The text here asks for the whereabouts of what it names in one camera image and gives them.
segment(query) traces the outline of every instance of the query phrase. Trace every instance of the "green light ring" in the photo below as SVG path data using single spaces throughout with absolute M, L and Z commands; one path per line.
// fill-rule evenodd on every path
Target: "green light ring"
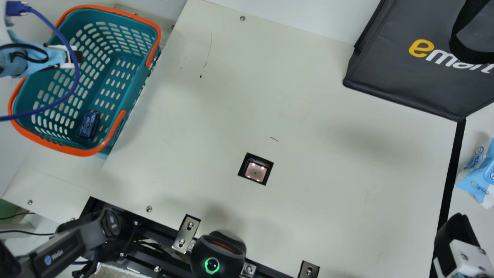
M 216 267 L 216 269 L 215 269 L 215 270 L 211 271 L 211 270 L 207 269 L 207 263 L 208 263 L 210 260 L 213 260 L 213 259 L 214 259 L 214 260 L 216 260 L 216 261 L 218 262 L 218 266 Z M 208 259 L 204 262 L 204 268 L 206 269 L 207 274 L 211 274 L 211 275 L 215 274 L 216 272 L 218 272 L 218 271 L 219 271 L 219 261 L 218 261 L 218 259 L 216 259 L 216 258 L 214 258 L 214 257 L 210 257 L 210 258 L 208 258 Z

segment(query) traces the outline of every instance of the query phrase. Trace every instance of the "white table surface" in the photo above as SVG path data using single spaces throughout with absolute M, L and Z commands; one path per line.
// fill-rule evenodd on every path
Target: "white table surface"
M 492 119 L 494 119 L 492 104 L 467 118 L 458 172 L 467 165 L 475 150 L 494 136 Z M 480 246 L 487 251 L 491 262 L 494 262 L 494 208 L 486 210 L 469 193 L 455 187 L 451 199 L 450 217 L 458 212 L 468 216 Z
M 189 0 L 106 163 L 35 146 L 4 198 L 60 222 L 90 195 L 190 214 L 294 277 L 426 277 L 456 123 L 343 87 L 350 44 L 241 15 Z M 267 186 L 237 176 L 247 152 Z

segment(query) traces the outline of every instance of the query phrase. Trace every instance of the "bag handle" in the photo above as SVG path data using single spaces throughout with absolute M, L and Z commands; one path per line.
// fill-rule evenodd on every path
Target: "bag handle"
M 458 33 L 465 28 L 491 0 L 466 0 L 453 25 L 450 50 L 460 61 L 469 64 L 494 63 L 494 52 L 482 52 L 468 48 L 458 39 Z

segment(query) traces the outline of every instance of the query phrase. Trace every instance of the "emart logo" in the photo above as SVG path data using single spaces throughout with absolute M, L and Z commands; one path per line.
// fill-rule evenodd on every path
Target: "emart logo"
M 434 44 L 428 40 L 416 40 L 412 46 L 408 49 L 408 52 L 418 58 L 427 57 L 425 60 L 433 61 L 435 59 L 435 63 L 441 65 L 443 62 L 445 66 L 456 69 L 468 69 L 468 70 L 477 70 L 480 69 L 483 73 L 491 73 L 491 70 L 494 68 L 494 64 L 468 64 L 459 61 L 453 54 L 448 53 L 444 50 L 434 49 Z

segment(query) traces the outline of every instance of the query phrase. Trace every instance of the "basket handle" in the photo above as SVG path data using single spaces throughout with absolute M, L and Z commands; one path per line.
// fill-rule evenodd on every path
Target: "basket handle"
M 19 92 L 21 91 L 22 85 L 24 84 L 25 80 L 26 80 L 26 78 L 24 77 L 21 80 L 21 82 L 19 82 L 17 87 L 15 88 L 15 91 L 12 94 L 12 96 L 10 96 L 10 100 L 8 101 L 8 114 L 9 115 L 12 115 L 12 107 L 14 105 L 14 101 L 17 98 L 17 95 L 19 94 Z M 57 151 L 60 151 L 63 153 L 71 154 L 71 155 L 92 156 L 92 155 L 99 153 L 102 149 L 104 149 L 106 147 L 106 145 L 108 144 L 110 139 L 113 137 L 113 134 L 117 130 L 118 126 L 120 125 L 120 122 L 122 122 L 122 120 L 124 119 L 124 116 L 126 115 L 126 113 L 127 112 L 125 110 L 120 111 L 119 115 L 117 116 L 117 119 L 115 120 L 115 123 L 112 125 L 112 128 L 110 129 L 110 132 L 106 135 L 105 140 L 103 142 L 101 142 L 101 144 L 99 144 L 97 147 L 92 148 L 92 149 L 78 149 L 78 148 L 72 148 L 69 146 L 61 146 L 59 144 L 55 144 L 55 143 L 52 143 L 50 141 L 47 141 L 47 140 L 39 137 L 38 135 L 36 135 L 34 133 L 29 132 L 28 130 L 24 129 L 21 125 L 19 125 L 19 123 L 16 120 L 11 120 L 10 122 L 12 123 L 14 128 L 20 134 L 22 134 L 24 137 L 26 137 L 26 138 L 28 138 L 28 139 L 30 139 L 30 140 L 32 140 L 32 141 L 34 141 L 40 145 L 43 145 L 45 147 L 48 147 L 48 148 L 51 148 L 51 149 L 54 149 L 54 150 L 57 150 Z
M 110 12 L 110 13 L 116 13 L 116 14 L 119 14 L 119 15 L 123 15 L 125 17 L 129 17 L 129 18 L 132 18 L 134 20 L 137 20 L 139 22 L 142 22 L 144 24 L 147 24 L 151 27 L 153 27 L 155 30 L 156 30 L 156 33 L 158 34 L 158 37 L 156 38 L 156 41 L 155 41 L 155 44 L 153 45 L 153 48 L 151 49 L 151 52 L 149 53 L 149 56 L 146 60 L 146 67 L 149 67 L 151 65 L 151 63 L 153 62 L 153 57 L 154 57 L 154 54 L 156 52 L 156 49 L 158 49 L 159 45 L 160 45 L 160 40 L 161 40 L 161 29 L 160 27 L 154 23 L 153 21 L 151 20 L 148 20 L 148 19 L 145 19 L 145 18 L 142 18 L 138 15 L 135 15 L 135 14 L 131 14 L 131 13 L 128 13 L 128 12 L 124 12 L 124 11 L 121 11 L 121 10 L 117 10 L 117 9 L 112 9 L 112 8 L 107 8 L 107 7 L 102 7 L 102 6 L 97 6 L 97 5 L 81 5 L 81 6 L 76 6 L 76 7 L 73 7 L 69 10 L 67 10 L 61 17 L 60 19 L 58 19 L 58 22 L 57 24 L 55 25 L 55 27 L 58 28 L 58 26 L 60 26 L 60 24 L 62 24 L 62 22 L 65 20 L 65 18 L 73 11 L 75 10 L 78 10 L 78 9 L 97 9 L 97 10 L 102 10 L 102 11 L 106 11 L 106 12 Z

